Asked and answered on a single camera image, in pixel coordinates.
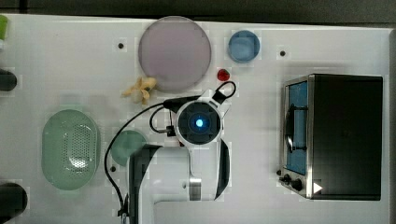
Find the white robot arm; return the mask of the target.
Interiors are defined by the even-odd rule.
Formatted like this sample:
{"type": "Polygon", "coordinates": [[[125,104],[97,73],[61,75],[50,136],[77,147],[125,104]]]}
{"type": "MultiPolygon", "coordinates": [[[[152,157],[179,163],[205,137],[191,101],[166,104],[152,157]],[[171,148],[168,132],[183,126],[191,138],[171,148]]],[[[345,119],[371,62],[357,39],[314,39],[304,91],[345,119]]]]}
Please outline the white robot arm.
{"type": "Polygon", "coordinates": [[[128,160],[128,224],[154,224],[154,204],[215,201],[227,188],[230,155],[222,140],[228,97],[207,90],[166,100],[176,114],[176,147],[145,144],[128,160]]]}

